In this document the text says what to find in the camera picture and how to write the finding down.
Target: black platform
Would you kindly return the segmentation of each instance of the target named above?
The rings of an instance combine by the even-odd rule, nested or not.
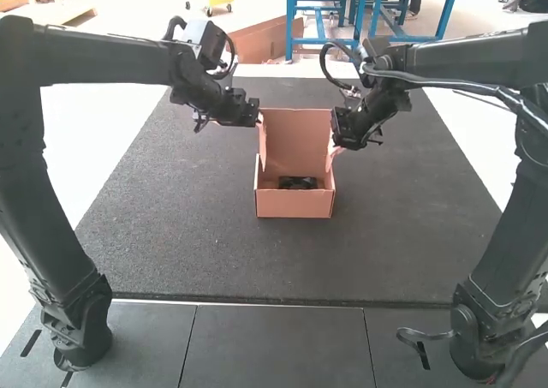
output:
[[[115,303],[112,350],[70,379],[53,365],[46,331],[21,357],[40,329],[37,313],[0,358],[2,388],[477,388],[456,370],[447,343],[426,344],[426,371],[396,340],[398,326],[447,331],[441,310],[367,308],[364,317],[360,308]],[[545,387],[546,363],[544,350],[515,387]]]
[[[235,79],[264,107],[331,108],[320,79]],[[253,129],[209,125],[164,96],[77,229],[122,297],[448,304],[500,211],[422,91],[386,143],[335,161],[331,220],[254,215]]]

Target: black cable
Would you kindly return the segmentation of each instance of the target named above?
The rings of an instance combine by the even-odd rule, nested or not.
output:
[[[234,60],[236,57],[236,47],[234,46],[234,42],[232,41],[232,38],[227,35],[226,37],[227,43],[229,43],[230,48],[230,65],[227,69],[223,70],[220,73],[211,74],[211,77],[213,80],[222,80],[224,77],[226,77],[230,70],[232,69],[232,66],[234,65]]]
[[[179,26],[181,30],[184,30],[187,27],[187,22],[184,21],[179,15],[171,18],[170,22],[168,23],[168,29],[166,30],[162,39],[164,41],[172,40],[177,26]]]
[[[497,388],[510,388],[527,360],[548,341],[548,321],[531,333],[528,339],[518,345],[509,360],[506,361],[504,370],[496,380]]]
[[[540,133],[548,138],[548,118],[546,114],[525,97],[510,90],[507,87],[479,84],[477,82],[463,80],[447,80],[439,78],[426,78],[401,71],[389,71],[374,69],[371,64],[362,63],[360,71],[371,77],[392,78],[406,81],[421,87],[449,88],[466,91],[468,93],[496,97],[518,116],[524,116]]]
[[[322,68],[322,73],[324,73],[325,78],[336,87],[342,88],[343,90],[354,91],[354,86],[333,78],[329,71],[327,71],[327,67],[325,66],[325,56],[327,55],[327,51],[329,51],[331,48],[338,48],[339,50],[344,52],[351,60],[355,58],[355,56],[352,54],[352,51],[350,51],[348,47],[345,47],[344,45],[337,43],[336,41],[328,41],[324,44],[322,50],[319,52],[319,66],[320,68]]]
[[[364,74],[370,75],[371,77],[393,78],[395,80],[410,82],[421,87],[458,89],[473,94],[487,95],[491,97],[496,97],[497,90],[498,88],[500,88],[499,86],[479,84],[477,82],[447,80],[441,78],[426,78],[410,73],[404,73],[402,71],[374,69],[371,64],[367,63],[362,63],[360,65],[360,70],[362,70]]]

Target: white floor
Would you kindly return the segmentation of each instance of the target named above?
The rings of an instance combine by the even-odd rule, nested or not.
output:
[[[96,0],[99,16],[80,28],[158,38],[174,14],[187,12],[186,0]],[[407,28],[416,33],[426,24],[435,27],[443,0],[424,0],[417,21]],[[227,31],[285,13],[285,0],[235,0],[233,15],[213,20]],[[524,27],[544,15],[501,10],[497,0],[456,0],[447,38]],[[349,64],[330,62],[339,77],[354,75]],[[293,65],[240,66],[240,76],[321,77],[317,62]],[[139,132],[164,87],[138,85],[71,85],[43,90],[45,140],[51,180],[68,219],[76,226],[99,190]],[[451,91],[426,90],[459,146],[499,207],[504,208],[515,178],[513,115]],[[13,254],[0,242],[0,354],[33,306],[27,279]],[[538,315],[535,322],[545,318]]]

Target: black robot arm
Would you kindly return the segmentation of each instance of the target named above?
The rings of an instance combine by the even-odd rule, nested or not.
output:
[[[176,26],[182,39],[173,40]],[[230,65],[221,61],[225,43]],[[208,120],[254,127],[259,101],[231,86],[234,45],[210,21],[174,17],[159,41],[81,33],[0,18],[0,233],[31,283],[51,330],[56,364],[78,371],[110,347],[112,291],[83,251],[47,174],[40,88],[63,83],[140,83],[172,88],[170,100]]]
[[[371,91],[356,104],[355,90],[346,87],[353,105],[332,111],[339,146],[358,150],[377,142],[385,121],[410,110],[408,90],[418,87],[493,96],[517,115],[521,163],[513,192],[479,264],[456,287],[452,332],[445,334],[464,374],[507,387],[548,340],[548,323],[534,334],[526,330],[548,275],[548,22],[422,45],[374,39],[364,46],[345,52]]]

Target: cardboard box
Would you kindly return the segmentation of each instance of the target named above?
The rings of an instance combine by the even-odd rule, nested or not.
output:
[[[262,109],[255,162],[260,218],[329,218],[335,199],[330,110]],[[280,176],[313,176],[318,189],[279,189]]]
[[[230,33],[238,62],[261,64],[285,56],[286,26],[286,16],[282,15]],[[302,17],[293,20],[292,30],[294,38],[302,38],[305,31]]]

